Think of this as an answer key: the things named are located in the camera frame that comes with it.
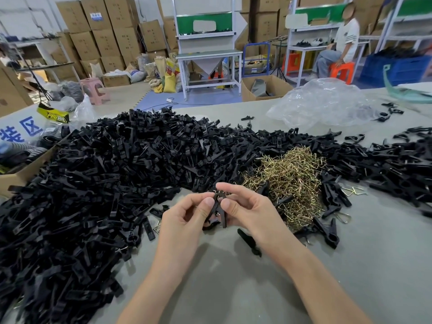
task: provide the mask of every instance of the pile of brass springs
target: pile of brass springs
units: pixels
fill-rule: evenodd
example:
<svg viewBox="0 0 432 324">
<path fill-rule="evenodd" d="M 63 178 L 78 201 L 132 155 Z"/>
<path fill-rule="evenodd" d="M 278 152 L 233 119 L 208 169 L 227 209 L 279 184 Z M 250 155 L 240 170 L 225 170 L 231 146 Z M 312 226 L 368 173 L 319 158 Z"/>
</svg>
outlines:
<svg viewBox="0 0 432 324">
<path fill-rule="evenodd" d="M 320 213 L 321 181 L 318 178 L 324 159 L 311 153 L 309 147 L 295 147 L 284 156 L 272 158 L 264 156 L 261 164 L 254 169 L 254 175 L 243 173 L 243 185 L 256 191 L 259 186 L 269 182 L 269 199 L 274 203 L 293 195 L 294 199 L 277 207 L 283 214 L 287 226 L 297 231 L 312 223 L 312 218 Z"/>
</svg>

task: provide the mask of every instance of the shoe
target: shoe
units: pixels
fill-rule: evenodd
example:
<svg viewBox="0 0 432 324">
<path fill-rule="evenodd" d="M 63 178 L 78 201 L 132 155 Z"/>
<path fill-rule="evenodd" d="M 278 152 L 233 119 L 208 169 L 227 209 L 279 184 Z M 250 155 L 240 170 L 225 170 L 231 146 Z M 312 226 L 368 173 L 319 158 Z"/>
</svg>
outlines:
<svg viewBox="0 0 432 324">
<path fill-rule="evenodd" d="M 311 81 L 313 79 L 317 79 L 318 76 L 313 72 L 308 77 L 305 78 L 306 81 Z"/>
</svg>

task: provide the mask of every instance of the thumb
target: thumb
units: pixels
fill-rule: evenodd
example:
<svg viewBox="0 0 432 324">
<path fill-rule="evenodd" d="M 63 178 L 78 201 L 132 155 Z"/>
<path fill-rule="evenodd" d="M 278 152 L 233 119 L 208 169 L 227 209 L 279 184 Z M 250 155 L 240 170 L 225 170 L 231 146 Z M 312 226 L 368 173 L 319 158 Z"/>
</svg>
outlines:
<svg viewBox="0 0 432 324">
<path fill-rule="evenodd" d="M 220 207 L 228 213 L 228 215 L 231 215 L 232 217 L 237 218 L 239 221 L 242 222 L 242 219 L 248 212 L 246 208 L 243 208 L 240 206 L 237 201 L 225 198 L 220 202 Z"/>
<path fill-rule="evenodd" d="M 189 223 L 191 223 L 193 226 L 198 226 L 201 229 L 214 204 L 215 200 L 210 197 L 205 198 L 203 201 L 201 201 L 201 203 L 193 212 L 192 218 Z"/>
</svg>

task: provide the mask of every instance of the jeans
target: jeans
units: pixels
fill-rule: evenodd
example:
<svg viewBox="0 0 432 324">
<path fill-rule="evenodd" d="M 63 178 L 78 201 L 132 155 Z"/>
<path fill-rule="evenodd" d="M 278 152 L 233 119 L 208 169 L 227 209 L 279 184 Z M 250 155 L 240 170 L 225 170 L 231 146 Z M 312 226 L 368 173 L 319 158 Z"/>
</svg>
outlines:
<svg viewBox="0 0 432 324">
<path fill-rule="evenodd" d="M 315 61 L 314 66 L 312 67 L 312 71 L 316 72 L 319 78 L 327 78 L 328 77 L 328 66 L 332 63 L 335 63 L 342 52 L 335 50 L 323 50 L 318 54 L 317 60 Z"/>
</svg>

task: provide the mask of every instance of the green panel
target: green panel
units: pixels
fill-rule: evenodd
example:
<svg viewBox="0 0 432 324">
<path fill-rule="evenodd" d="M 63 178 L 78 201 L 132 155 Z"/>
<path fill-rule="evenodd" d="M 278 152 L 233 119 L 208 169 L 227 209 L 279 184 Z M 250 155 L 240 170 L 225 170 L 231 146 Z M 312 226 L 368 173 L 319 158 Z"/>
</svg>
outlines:
<svg viewBox="0 0 432 324">
<path fill-rule="evenodd" d="M 180 35 L 193 34 L 195 20 L 213 20 L 216 22 L 218 32 L 232 31 L 232 13 L 224 12 L 208 15 L 177 16 L 178 33 Z"/>
<path fill-rule="evenodd" d="M 345 5 L 346 4 L 329 4 L 313 8 L 298 8 L 295 10 L 295 13 L 307 13 L 308 21 L 330 17 L 330 22 L 338 23 L 343 21 L 342 12 L 345 8 Z"/>
<path fill-rule="evenodd" d="M 432 12 L 432 0 L 404 0 L 398 16 L 426 15 Z"/>
</svg>

